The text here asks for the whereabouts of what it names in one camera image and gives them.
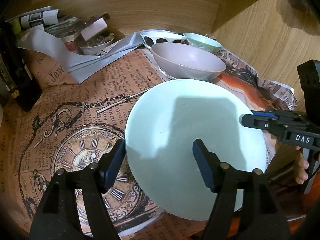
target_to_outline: screw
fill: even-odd
[[[230,167],[229,163],[221,163],[220,167],[223,169],[228,169]]]
[[[56,173],[57,173],[58,175],[62,175],[62,174],[64,173],[64,169],[58,169],[58,170],[56,171]]]
[[[260,170],[260,169],[254,169],[253,171],[257,175],[261,175],[262,174],[262,170]]]
[[[97,163],[90,163],[90,164],[89,164],[89,168],[90,168],[90,169],[95,169],[96,167],[98,167],[98,164],[97,164]]]

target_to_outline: wooden panel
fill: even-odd
[[[110,30],[123,36],[143,29],[211,34],[220,0],[14,0],[6,18],[52,5],[69,15],[89,18],[108,12]]]
[[[260,77],[292,86],[297,110],[304,110],[297,66],[320,60],[320,27],[313,15],[295,11],[287,0],[222,0],[213,35]],[[294,156],[294,147],[281,146],[270,170]]]

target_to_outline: light green bowl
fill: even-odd
[[[204,49],[211,53],[216,53],[223,48],[219,42],[203,35],[196,33],[184,33],[183,36],[187,37],[189,45]]]

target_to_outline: clock face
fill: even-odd
[[[122,130],[107,124],[79,127],[71,132],[60,144],[52,159],[51,176],[64,168],[67,172],[79,171],[89,163],[98,162],[108,154]],[[134,180],[129,165],[124,159],[113,187],[102,195],[113,223],[121,223],[130,217],[143,192]],[[76,189],[76,201],[81,224],[88,226],[81,190]]]

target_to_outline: pink bowl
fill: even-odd
[[[214,54],[180,43],[158,43],[151,52],[159,67],[174,78],[212,80],[226,69]]]

